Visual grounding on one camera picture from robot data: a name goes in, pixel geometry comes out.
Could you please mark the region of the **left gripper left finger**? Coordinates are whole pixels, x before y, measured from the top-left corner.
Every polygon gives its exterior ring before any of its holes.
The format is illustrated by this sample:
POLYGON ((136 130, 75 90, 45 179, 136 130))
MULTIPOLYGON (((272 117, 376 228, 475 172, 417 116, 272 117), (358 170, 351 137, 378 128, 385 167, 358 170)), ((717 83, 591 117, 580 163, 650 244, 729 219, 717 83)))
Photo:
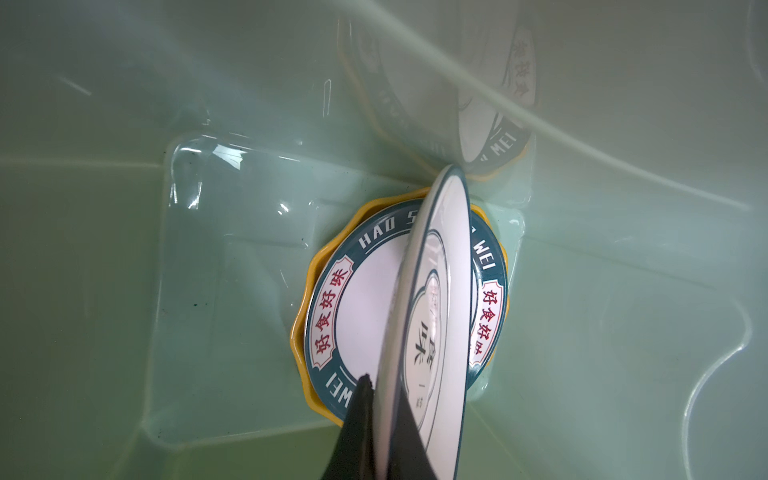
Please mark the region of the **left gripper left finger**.
POLYGON ((373 479, 373 397, 368 374, 357 383, 346 419, 322 480, 373 479))

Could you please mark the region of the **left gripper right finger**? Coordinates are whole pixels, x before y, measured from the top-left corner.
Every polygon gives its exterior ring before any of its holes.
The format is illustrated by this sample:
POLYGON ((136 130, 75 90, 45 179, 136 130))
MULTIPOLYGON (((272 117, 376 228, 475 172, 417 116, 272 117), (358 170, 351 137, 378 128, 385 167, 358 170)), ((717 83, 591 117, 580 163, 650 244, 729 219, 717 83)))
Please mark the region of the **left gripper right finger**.
POLYGON ((389 480, 436 480, 407 397, 401 393, 395 408, 387 462, 389 480))

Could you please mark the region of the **white plate green clover emblem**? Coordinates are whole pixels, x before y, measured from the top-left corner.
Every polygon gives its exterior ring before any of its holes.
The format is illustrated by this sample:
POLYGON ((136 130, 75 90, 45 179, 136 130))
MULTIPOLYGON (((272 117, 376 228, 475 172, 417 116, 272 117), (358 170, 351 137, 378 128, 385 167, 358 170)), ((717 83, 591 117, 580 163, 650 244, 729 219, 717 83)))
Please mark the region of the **white plate green clover emblem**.
POLYGON ((467 391, 471 270, 466 179, 459 167, 448 166, 416 214, 387 318, 373 397, 377 479, 387 476, 401 393, 435 476, 456 475, 467 391))

